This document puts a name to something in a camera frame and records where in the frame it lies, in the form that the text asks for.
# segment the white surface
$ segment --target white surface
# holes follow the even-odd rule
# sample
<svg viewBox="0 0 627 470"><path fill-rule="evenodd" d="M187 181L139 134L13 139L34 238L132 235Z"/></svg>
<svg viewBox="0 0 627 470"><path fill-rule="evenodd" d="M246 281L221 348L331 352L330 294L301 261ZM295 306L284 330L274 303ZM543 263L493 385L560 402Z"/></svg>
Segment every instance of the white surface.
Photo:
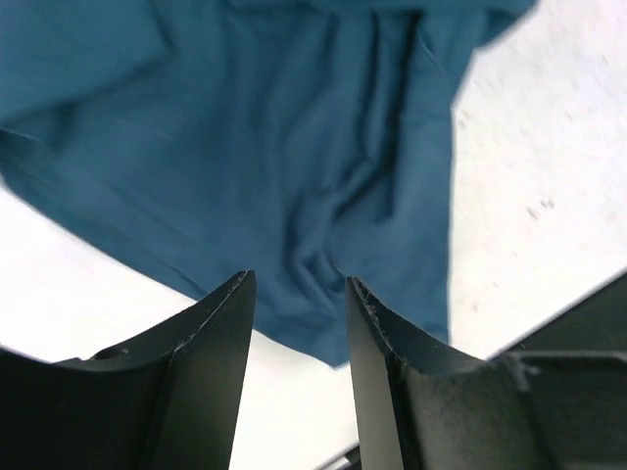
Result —
<svg viewBox="0 0 627 470"><path fill-rule="evenodd" d="M486 356L627 265L627 3L546 0L458 104L451 327ZM92 353L190 301L0 188L0 343ZM313 470L357 438L348 369L255 334L231 468Z"/></svg>

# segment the blue cloth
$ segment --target blue cloth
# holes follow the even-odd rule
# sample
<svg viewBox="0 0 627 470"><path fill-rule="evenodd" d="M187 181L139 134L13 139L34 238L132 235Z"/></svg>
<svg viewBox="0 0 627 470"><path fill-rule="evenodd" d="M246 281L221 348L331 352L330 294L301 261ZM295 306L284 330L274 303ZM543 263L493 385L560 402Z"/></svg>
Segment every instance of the blue cloth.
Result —
<svg viewBox="0 0 627 470"><path fill-rule="evenodd" d="M194 299L255 269L256 328L327 363L344 274L446 340L450 106L532 4L4 2L0 170Z"/></svg>

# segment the black plastic piece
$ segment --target black plastic piece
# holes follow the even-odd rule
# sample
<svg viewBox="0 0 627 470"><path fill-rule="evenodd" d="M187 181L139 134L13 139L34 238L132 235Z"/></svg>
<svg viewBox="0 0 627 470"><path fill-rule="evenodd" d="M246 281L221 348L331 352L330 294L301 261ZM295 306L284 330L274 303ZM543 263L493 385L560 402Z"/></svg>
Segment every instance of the black plastic piece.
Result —
<svg viewBox="0 0 627 470"><path fill-rule="evenodd" d="M363 470L627 468L627 274L487 361L347 303Z"/></svg>
<svg viewBox="0 0 627 470"><path fill-rule="evenodd" d="M0 350L0 468L227 470L255 295L239 273L89 360Z"/></svg>

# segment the screw hole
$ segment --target screw hole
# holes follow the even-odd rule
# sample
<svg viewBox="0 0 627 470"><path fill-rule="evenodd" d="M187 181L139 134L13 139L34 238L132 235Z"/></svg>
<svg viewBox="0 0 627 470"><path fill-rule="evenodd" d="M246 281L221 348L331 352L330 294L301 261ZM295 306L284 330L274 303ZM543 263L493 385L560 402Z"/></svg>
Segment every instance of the screw hole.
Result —
<svg viewBox="0 0 627 470"><path fill-rule="evenodd" d="M118 346L111 346L110 348L106 348L97 352L92 358L89 360L106 360L106 359L116 359L118 357L122 357L128 354L128 350L125 348L120 348Z"/></svg>

